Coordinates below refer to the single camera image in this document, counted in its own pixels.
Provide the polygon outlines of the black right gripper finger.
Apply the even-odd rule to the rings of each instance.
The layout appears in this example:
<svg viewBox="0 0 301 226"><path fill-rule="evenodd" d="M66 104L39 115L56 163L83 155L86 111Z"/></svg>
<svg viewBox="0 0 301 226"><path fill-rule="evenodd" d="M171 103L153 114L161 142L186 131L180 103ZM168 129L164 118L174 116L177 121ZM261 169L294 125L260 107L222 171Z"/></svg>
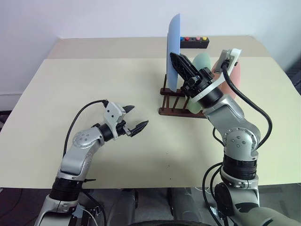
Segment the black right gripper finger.
<svg viewBox="0 0 301 226"><path fill-rule="evenodd" d="M170 59L171 59L171 63L173 68L177 71L177 73L181 76L181 71L180 71L180 66L181 66L181 59L180 59L180 54L176 54L176 53L170 53ZM188 81L191 77L182 77L182 79L184 81Z"/></svg>
<svg viewBox="0 0 301 226"><path fill-rule="evenodd" d="M195 66L192 64L192 62L183 54L180 54L180 71L181 71L181 77L195 77L200 76L198 70L195 68Z"/></svg>

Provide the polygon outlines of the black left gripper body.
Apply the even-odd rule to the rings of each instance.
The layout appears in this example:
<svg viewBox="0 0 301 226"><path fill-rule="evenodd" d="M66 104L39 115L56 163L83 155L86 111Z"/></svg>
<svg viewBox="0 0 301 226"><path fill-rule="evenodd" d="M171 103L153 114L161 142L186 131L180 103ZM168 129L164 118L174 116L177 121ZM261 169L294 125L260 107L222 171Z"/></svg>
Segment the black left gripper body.
<svg viewBox="0 0 301 226"><path fill-rule="evenodd" d="M123 136L123 135L127 135L130 137L132 135L132 132L128 128L125 120L122 120L120 123L117 124L116 131L117 131L118 137Z"/></svg>

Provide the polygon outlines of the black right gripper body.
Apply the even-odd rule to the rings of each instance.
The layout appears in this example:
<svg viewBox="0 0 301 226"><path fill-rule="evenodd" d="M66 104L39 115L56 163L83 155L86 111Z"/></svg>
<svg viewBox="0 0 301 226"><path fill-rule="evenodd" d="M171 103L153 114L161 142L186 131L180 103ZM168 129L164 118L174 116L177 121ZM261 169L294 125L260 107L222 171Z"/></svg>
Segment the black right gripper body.
<svg viewBox="0 0 301 226"><path fill-rule="evenodd" d="M184 80L181 91L188 97L195 97L201 93L212 84L211 80L213 79L213 74L207 67L199 71L184 69L180 76Z"/></svg>

